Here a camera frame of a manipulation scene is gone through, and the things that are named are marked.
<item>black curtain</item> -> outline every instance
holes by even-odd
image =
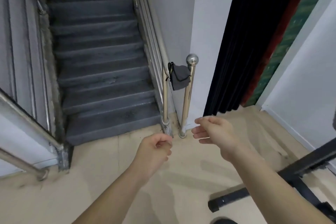
[[[237,110],[289,0],[232,0],[204,116]]]

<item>black metal frame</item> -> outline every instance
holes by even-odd
[[[301,180],[301,177],[305,174],[308,174],[316,169],[326,168],[328,162],[334,158],[336,158],[336,138],[285,167],[283,170],[279,171],[278,174],[292,187],[296,188],[305,199],[336,223],[336,211],[334,211],[329,203],[321,203],[314,193]],[[249,196],[249,192],[246,188],[242,188],[210,200],[208,202],[208,207],[214,213],[218,211],[220,207],[247,196]]]

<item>tiled floor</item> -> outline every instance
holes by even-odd
[[[307,154],[268,114],[254,107],[223,116],[275,170]],[[0,180],[1,223],[71,223],[128,167],[141,139],[160,130],[157,125],[78,146],[70,172],[57,173],[52,167],[44,182],[28,174]],[[185,139],[177,136],[176,128],[174,134],[170,160],[139,192],[125,224],[208,224],[221,216],[239,224],[265,223],[251,197],[211,213],[209,198],[242,181],[215,146],[199,144],[190,132]],[[317,171],[305,180],[321,200],[336,205],[334,175]]]

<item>hand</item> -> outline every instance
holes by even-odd
[[[233,126],[223,118],[214,116],[201,117],[195,120],[197,126],[191,130],[195,139],[202,144],[215,144],[220,148],[222,157],[230,161],[236,149],[240,146]]]
[[[168,160],[171,141],[172,137],[166,134],[154,134],[141,141],[129,168],[140,176],[143,184]]]

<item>staircase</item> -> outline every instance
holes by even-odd
[[[132,0],[48,0],[66,140],[160,123]]]

